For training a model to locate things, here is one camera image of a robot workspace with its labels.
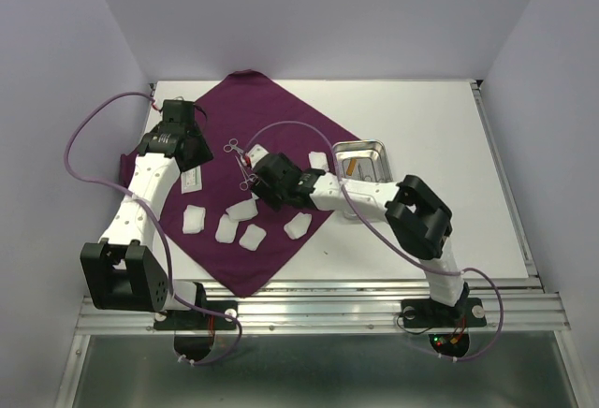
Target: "metal tray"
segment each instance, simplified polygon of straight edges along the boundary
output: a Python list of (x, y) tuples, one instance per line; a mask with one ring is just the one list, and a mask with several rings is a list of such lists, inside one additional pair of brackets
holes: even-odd
[[(333, 146), (342, 176), (365, 182), (393, 182), (385, 145), (376, 139), (342, 141)], [(343, 216), (355, 219), (356, 214), (344, 212)]]

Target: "tabletop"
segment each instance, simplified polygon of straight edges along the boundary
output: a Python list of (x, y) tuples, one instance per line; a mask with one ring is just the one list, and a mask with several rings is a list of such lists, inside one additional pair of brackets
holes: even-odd
[[(395, 181), (416, 174), (437, 193), (453, 211), (452, 248), (460, 268), (480, 268), (495, 279), (528, 276), (469, 80), (276, 82), (357, 137), (382, 141)], [(217, 83), (160, 81), (154, 97), (158, 106), (177, 96), (196, 100)], [(160, 114), (150, 109), (144, 132), (159, 121)], [(323, 145), (314, 145), (314, 150), (324, 151)], [(385, 223), (375, 225), (395, 241)], [(175, 279), (212, 278), (172, 241), (170, 246)], [(164, 266), (157, 236), (153, 252)], [(271, 280), (422, 279), (421, 270), (395, 255), (366, 227), (334, 213)]]

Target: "purple cloth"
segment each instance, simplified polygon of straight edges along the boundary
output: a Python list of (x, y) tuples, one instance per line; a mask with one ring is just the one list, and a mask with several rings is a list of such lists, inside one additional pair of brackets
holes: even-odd
[[(240, 147), (260, 128), (282, 120), (303, 121), (320, 129), (331, 143), (356, 139), (322, 113), (308, 106), (266, 76), (255, 71), (234, 73), (225, 78), (198, 101), (208, 114), (205, 122), (196, 114), (200, 126), (206, 123), (204, 135), (214, 154), (214, 160), (202, 165), (203, 189), (181, 194), (176, 183), (168, 194), (160, 224), (167, 235), (191, 256), (215, 280), (238, 297), (248, 297), (262, 287), (322, 226), (329, 212), (312, 211), (308, 233), (291, 240), (283, 226), (299, 211), (284, 207), (275, 212), (258, 200), (258, 216), (240, 223), (235, 241), (222, 244), (214, 239), (220, 217), (231, 205), (251, 197), (239, 188), (241, 171), (234, 153), (223, 147), (236, 138)], [(300, 168), (308, 168), (310, 151), (326, 152), (327, 146), (313, 131), (297, 125), (277, 126), (265, 132), (257, 142), (273, 153), (285, 153)], [(135, 167), (136, 153), (121, 157), (121, 179), (128, 185)], [(328, 153), (329, 165), (332, 157)], [(187, 205), (206, 208), (205, 227), (197, 235), (184, 235), (183, 211)], [(255, 224), (267, 231), (266, 238), (255, 252), (239, 246), (245, 229)]]

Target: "gray floor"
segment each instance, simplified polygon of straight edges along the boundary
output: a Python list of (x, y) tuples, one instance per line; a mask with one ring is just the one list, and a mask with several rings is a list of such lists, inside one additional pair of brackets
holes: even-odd
[[(489, 335), (473, 337), (473, 348)], [(569, 407), (552, 333), (505, 333), (485, 357), (447, 363), (397, 336), (244, 338), (208, 368), (178, 364), (166, 336), (92, 339), (77, 407)], [(427, 346), (426, 337), (413, 338)]]

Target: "wall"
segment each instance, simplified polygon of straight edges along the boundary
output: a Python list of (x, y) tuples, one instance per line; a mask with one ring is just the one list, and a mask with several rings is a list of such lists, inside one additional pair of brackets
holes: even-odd
[(547, 287), (562, 295), (594, 383), (598, 81), (599, 0), (532, 0), (483, 85), (534, 260)]
[[(66, 174), (63, 149), (94, 105), (146, 79), (104, 0), (0, 0), (0, 19), (0, 404), (53, 406), (85, 292), (80, 248), (116, 208)], [(115, 177), (139, 102), (85, 131), (74, 164)]]
[(482, 78), (529, 0), (107, 0), (153, 79)]

